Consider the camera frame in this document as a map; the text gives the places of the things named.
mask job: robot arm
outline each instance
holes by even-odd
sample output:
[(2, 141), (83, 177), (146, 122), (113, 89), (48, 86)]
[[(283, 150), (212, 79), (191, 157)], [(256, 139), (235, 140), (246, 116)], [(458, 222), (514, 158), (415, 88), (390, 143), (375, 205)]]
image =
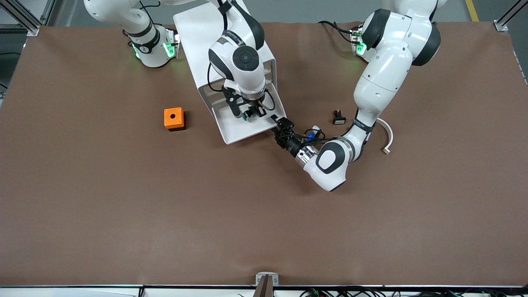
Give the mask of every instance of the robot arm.
[(123, 28), (136, 56), (148, 67), (161, 67), (175, 57), (174, 31), (154, 25), (148, 15), (132, 8), (139, 0), (84, 0), (88, 13), (99, 22)]
[(231, 21), (231, 26), (209, 48), (209, 61), (225, 78), (222, 92), (233, 115), (244, 120), (262, 117), (267, 114), (266, 109), (272, 110), (267, 107), (269, 103), (264, 103), (266, 79), (257, 51), (264, 45), (264, 29), (236, 0), (221, 2), (217, 2), (217, 8)]
[(377, 118), (400, 89), (411, 65), (424, 65), (436, 54), (440, 33), (430, 16), (443, 4), (439, 1), (392, 1), (396, 12), (378, 10), (353, 32), (357, 42), (369, 52), (369, 64), (356, 85), (354, 100), (358, 110), (345, 134), (326, 142), (318, 151), (310, 141), (317, 136), (309, 135), (306, 141), (293, 133), (293, 123), (284, 125), (284, 118), (275, 119), (277, 143), (326, 191), (333, 191), (346, 181), (348, 164), (361, 157)]
[[(164, 4), (180, 5), (194, 0), (161, 0)], [(84, 5), (96, 20), (118, 24), (132, 41), (136, 56), (144, 65), (161, 67), (175, 57), (175, 34), (154, 25), (148, 15), (132, 8), (139, 0), (84, 0)], [(211, 66), (225, 78), (222, 92), (235, 117), (247, 120), (262, 117), (272, 110), (266, 100), (264, 66), (257, 50), (264, 45), (264, 30), (236, 0), (209, 0), (231, 25), (225, 24), (222, 36), (210, 47)]]

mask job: gray floor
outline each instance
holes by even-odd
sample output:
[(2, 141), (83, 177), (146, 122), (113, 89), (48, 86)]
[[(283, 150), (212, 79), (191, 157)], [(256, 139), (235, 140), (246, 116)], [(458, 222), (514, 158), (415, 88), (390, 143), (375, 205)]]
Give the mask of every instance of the gray floor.
[[(493, 21), (501, 18), (517, 0), (473, 0), (475, 10), (480, 21)], [(508, 33), (512, 36), (513, 48), (517, 53), (519, 63), (524, 70), (528, 71), (528, 7), (525, 6), (510, 22), (508, 22)]]
[[(178, 6), (151, 7), (150, 15), (156, 23), (170, 24), (174, 14), (205, 3), (195, 1)], [(143, 4), (156, 4), (156, 0), (143, 0)], [(339, 23), (362, 21), (380, 8), (376, 0), (244, 0), (248, 10), (259, 22), (316, 23), (336, 21)], [(471, 18), (464, 0), (450, 0), (438, 11), (438, 22), (467, 22)], [(82, 1), (64, 0), (62, 12), (55, 25), (101, 26), (84, 8)]]
[[(55, 26), (111, 26), (94, 20), (84, 7), (82, 0), (59, 0)], [(255, 18), (260, 22), (315, 23), (321, 20), (351, 22), (362, 21), (380, 7), (376, 0), (245, 0)], [(143, 0), (145, 5), (156, 4), (156, 0)], [(151, 7), (149, 12), (157, 23), (170, 24), (174, 14), (205, 3), (204, 0), (180, 6)], [(477, 13), (482, 21), (500, 17), (515, 0), (474, 0)], [(508, 27), (514, 39), (521, 65), (528, 69), (528, 8), (522, 11)], [(465, 0), (449, 0), (440, 9), (435, 20), (438, 22), (467, 22), (470, 16)], [(24, 34), (0, 34), (0, 52), (20, 52), (25, 42)], [(0, 55), (0, 83), (7, 85), (11, 80), (18, 56)]]

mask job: brown table mat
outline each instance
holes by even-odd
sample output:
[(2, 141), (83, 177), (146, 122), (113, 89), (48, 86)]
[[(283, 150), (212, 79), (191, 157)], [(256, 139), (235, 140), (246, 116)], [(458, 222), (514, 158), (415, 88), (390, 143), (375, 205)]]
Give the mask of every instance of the brown table mat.
[[(365, 64), (329, 26), (264, 28), (297, 132), (343, 133)], [(0, 109), (0, 284), (525, 284), (527, 87), (491, 23), (439, 28), (382, 115), (392, 153), (377, 127), (327, 193), (271, 132), (225, 145), (184, 55), (149, 69), (117, 27), (42, 27)]]

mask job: orange block with hole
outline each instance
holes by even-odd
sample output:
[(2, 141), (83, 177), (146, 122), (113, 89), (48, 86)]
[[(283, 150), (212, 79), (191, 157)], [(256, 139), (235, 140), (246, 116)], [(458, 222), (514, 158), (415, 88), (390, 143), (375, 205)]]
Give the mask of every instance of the orange block with hole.
[(171, 132), (187, 129), (185, 125), (185, 113), (181, 107), (166, 109), (163, 119), (165, 121), (165, 128)]

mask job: small black component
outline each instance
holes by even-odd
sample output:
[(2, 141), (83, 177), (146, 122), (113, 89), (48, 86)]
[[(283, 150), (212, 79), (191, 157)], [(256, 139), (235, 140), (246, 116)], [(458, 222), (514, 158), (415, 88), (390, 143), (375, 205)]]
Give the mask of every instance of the small black component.
[(341, 115), (341, 110), (334, 110), (334, 120), (332, 124), (334, 125), (344, 125), (346, 123), (346, 117)]
[(266, 115), (266, 110), (262, 107), (262, 106), (259, 106), (259, 105), (251, 105), (248, 110), (246, 110), (243, 114), (242, 114), (242, 118), (244, 120), (247, 120), (248, 118), (254, 116), (254, 115), (257, 115), (258, 117), (263, 117)]
[(233, 89), (224, 88), (224, 86), (222, 86), (222, 92), (224, 93), (224, 96), (225, 96), (225, 102), (231, 108), (231, 112), (233, 112), (233, 115), (235, 117), (240, 117), (241, 111), (240, 111), (239, 104), (237, 103), (237, 100), (241, 96), (235, 94)]
[(282, 148), (286, 149), (293, 157), (304, 147), (303, 138), (294, 133), (294, 124), (285, 117), (278, 118), (272, 115), (271, 119), (277, 123), (277, 127), (271, 129), (275, 135), (275, 141)]

